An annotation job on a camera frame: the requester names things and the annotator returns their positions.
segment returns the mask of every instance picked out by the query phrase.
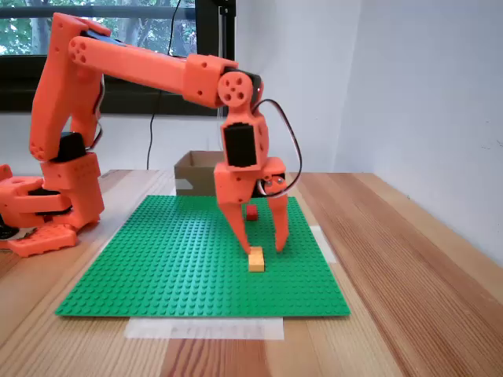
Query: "yellow lego brick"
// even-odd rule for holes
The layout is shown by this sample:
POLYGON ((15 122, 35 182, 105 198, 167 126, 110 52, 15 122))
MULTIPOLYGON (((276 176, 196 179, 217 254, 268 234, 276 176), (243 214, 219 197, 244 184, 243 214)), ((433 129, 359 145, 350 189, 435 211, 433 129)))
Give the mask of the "yellow lego brick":
POLYGON ((248 255, 248 271, 250 273, 263 273, 264 272, 264 254, 260 246, 250 247, 250 254, 248 255))

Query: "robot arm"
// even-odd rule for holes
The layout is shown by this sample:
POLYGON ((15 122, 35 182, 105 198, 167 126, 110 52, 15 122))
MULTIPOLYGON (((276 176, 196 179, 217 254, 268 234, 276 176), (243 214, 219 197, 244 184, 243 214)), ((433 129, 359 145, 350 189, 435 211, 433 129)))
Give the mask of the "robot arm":
MULTIPOLYGON (((69 229, 77 232, 99 220, 104 209, 97 182, 100 171, 89 148, 100 116, 103 75, 178 93, 210 108, 228 106, 229 115, 221 127, 225 162, 215 169, 218 205, 249 253, 241 206, 260 196, 255 187, 266 181, 277 249, 283 248, 288 237, 287 198, 272 194, 285 190, 285 165, 268 157, 267 125, 262 114, 253 110, 263 91, 260 77, 219 57, 193 54, 181 59, 129 46, 110 38, 110 31, 100 24, 60 13, 53 17, 50 50, 31 119, 30 152, 42 162, 44 180, 0 182, 0 207, 12 204, 9 213, 2 210, 5 225, 63 225, 59 229, 67 236, 69 229), (70 116, 71 133, 61 133, 70 116)), ((66 237, 60 246, 72 240, 66 237)), ((31 244, 34 252, 48 250, 46 243, 31 244)), ((6 246, 14 250, 16 245, 6 246)), ((50 248, 59 247, 51 244, 50 248)))

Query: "wooden tabletop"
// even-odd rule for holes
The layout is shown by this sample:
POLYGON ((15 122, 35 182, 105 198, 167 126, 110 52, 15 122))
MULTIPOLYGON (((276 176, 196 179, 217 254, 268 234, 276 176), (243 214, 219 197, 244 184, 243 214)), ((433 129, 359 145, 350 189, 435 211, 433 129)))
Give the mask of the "wooden tabletop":
POLYGON ((55 309, 171 172, 101 178, 105 212, 71 249, 0 253, 0 376, 503 375, 503 273, 372 174, 304 174, 293 192, 335 251, 347 319, 285 319, 284 341, 125 339, 127 318, 55 309))

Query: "white tape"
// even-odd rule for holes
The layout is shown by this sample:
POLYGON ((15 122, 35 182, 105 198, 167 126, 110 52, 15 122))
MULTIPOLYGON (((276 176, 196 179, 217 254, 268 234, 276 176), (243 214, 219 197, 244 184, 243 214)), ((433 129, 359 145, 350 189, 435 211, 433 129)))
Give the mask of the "white tape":
POLYGON ((320 247, 320 250, 323 256, 325 257, 327 263, 337 263, 336 256, 333 254, 332 248, 330 247, 330 244, 327 242, 325 234, 323 234, 323 231, 321 230, 320 226, 312 225, 310 226, 310 228, 314 238, 316 239, 316 242, 318 242, 318 246, 320 247))
POLYGON ((175 179, 174 186, 179 190, 192 190, 194 188, 192 184, 184 178, 175 179))
POLYGON ((284 340, 283 318, 130 318, 128 339, 284 340))

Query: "green lego baseplate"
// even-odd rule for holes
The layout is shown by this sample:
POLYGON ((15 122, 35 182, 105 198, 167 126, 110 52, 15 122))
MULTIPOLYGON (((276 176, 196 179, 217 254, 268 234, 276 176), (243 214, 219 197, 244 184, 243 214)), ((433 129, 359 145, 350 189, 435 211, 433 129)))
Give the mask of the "green lego baseplate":
POLYGON ((250 273, 215 197, 147 196, 56 311, 78 317, 321 317, 350 310, 295 198, 281 253, 265 199, 253 199, 250 273))

